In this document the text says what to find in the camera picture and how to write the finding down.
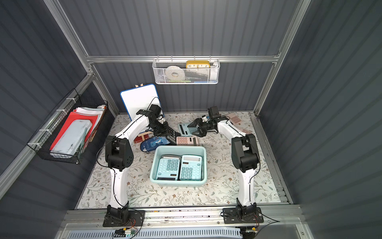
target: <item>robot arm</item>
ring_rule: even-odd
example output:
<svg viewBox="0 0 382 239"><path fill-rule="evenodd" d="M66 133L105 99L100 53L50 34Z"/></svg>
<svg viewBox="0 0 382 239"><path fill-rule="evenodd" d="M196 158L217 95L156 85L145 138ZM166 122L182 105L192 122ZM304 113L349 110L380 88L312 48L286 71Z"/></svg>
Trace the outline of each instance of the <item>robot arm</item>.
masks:
<svg viewBox="0 0 382 239"><path fill-rule="evenodd" d="M208 109L209 120L205 116L195 119L189 127L197 127L198 131L193 134L204 137L210 130L222 133L232 144L232 163L239 169L239 196L237 198L237 211L240 219L256 212L256 202L253 196L253 177L260 169L259 151L256 138L253 134L245 134L238 130L226 116L219 114L216 106Z"/></svg>
<svg viewBox="0 0 382 239"><path fill-rule="evenodd" d="M129 217L128 198L126 194L127 171L133 163L131 150L133 140L147 126L153 129L155 136L167 135L169 126L163 117L159 118L161 108L151 105L150 110L139 110L136 117L121 132L108 136L105 145L105 159L112 178L112 194L107 206L105 221L115 220L125 224Z"/></svg>

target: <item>yellow clock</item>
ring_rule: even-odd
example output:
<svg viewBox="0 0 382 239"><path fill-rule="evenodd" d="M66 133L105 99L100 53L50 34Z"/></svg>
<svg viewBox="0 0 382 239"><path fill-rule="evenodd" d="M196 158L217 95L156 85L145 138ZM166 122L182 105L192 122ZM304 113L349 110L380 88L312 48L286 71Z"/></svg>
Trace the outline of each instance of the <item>yellow clock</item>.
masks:
<svg viewBox="0 0 382 239"><path fill-rule="evenodd" d="M210 68L210 62L208 60L188 60L186 68Z"/></svg>

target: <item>table surface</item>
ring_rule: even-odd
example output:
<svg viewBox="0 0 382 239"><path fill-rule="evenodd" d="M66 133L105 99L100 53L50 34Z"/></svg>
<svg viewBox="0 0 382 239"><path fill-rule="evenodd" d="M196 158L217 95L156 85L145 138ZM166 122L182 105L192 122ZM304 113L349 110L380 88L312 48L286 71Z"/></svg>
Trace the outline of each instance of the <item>table surface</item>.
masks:
<svg viewBox="0 0 382 239"><path fill-rule="evenodd" d="M165 114L169 125L178 131L178 123L192 122L207 113L170 113ZM244 129L254 133L249 112L234 112L242 122ZM109 135L115 135L130 123L126 114L118 115L114 120ZM231 143L222 134L208 133L198 138L199 145L207 151L207 183L201 187L162 187L150 181L150 170L155 151L145 153L140 150L140 143L131 148L134 161L129 167L126 194L131 207L156 206L192 206L192 205L228 205L236 204L239 193L238 170L232 164ZM254 196L256 203L278 203L275 184L264 160L259 142L261 170L255 176ZM105 162L105 151L102 150L99 162ZM110 201L111 177L109 168L94 165L92 174L78 202L77 209L106 208Z"/></svg>

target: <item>black wire basket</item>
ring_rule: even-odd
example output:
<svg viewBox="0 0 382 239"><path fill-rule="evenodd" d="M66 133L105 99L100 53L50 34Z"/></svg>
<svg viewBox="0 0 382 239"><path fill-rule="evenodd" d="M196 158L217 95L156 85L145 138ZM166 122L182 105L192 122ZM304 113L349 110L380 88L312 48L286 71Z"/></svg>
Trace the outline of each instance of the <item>black wire basket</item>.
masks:
<svg viewBox="0 0 382 239"><path fill-rule="evenodd" d="M106 108L99 120L96 128L92 131L89 138L82 144L81 147L75 152L74 155L61 154L61 153L52 153L50 152L50 146L60 132L62 126L64 125L66 119L69 116L69 113L72 112L77 107L89 107L97 108L97 106L106 105ZM107 101L103 99L97 99L88 96L77 95L72 101L62 110L60 110L59 116L54 120L48 129L44 129L44 133L40 138L38 143L28 144L42 159L65 162L65 163L74 163L80 164L82 155L84 154L88 145L92 142L99 126L102 124L105 117L106 111L108 110Z"/></svg>

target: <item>gray corrugated wall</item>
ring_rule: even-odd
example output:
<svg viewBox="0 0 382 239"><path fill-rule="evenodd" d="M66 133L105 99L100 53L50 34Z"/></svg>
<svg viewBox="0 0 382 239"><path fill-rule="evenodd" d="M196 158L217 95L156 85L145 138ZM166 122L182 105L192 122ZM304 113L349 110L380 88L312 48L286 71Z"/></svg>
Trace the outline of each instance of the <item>gray corrugated wall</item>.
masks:
<svg viewBox="0 0 382 239"><path fill-rule="evenodd" d="M43 1L0 1L0 174L85 75ZM100 97L93 84L85 94ZM0 200L0 238L54 238L113 119L105 117L81 165L31 160Z"/></svg>
<svg viewBox="0 0 382 239"><path fill-rule="evenodd" d="M90 55L273 55L297 0L61 1Z"/></svg>
<svg viewBox="0 0 382 239"><path fill-rule="evenodd" d="M277 54L299 1L60 2L89 55L209 56ZM213 105L220 110L253 110L270 66L222 63L217 85L156 87L166 111L205 111ZM122 90L154 82L148 63L96 67L121 112L126 112L119 96Z"/></svg>
<svg viewBox="0 0 382 239"><path fill-rule="evenodd" d="M313 1L261 111L315 238L381 238L382 1Z"/></svg>
<svg viewBox="0 0 382 239"><path fill-rule="evenodd" d="M100 98L93 84L84 95ZM66 211L75 208L113 121L108 111L81 164L42 160L38 156L31 160L0 200L0 238L54 238Z"/></svg>
<svg viewBox="0 0 382 239"><path fill-rule="evenodd" d="M42 1L0 1L0 174L86 75Z"/></svg>
<svg viewBox="0 0 382 239"><path fill-rule="evenodd" d="M216 85L155 85L164 111L253 110L272 63L221 63ZM154 83L151 63L97 63L120 112L125 89Z"/></svg>

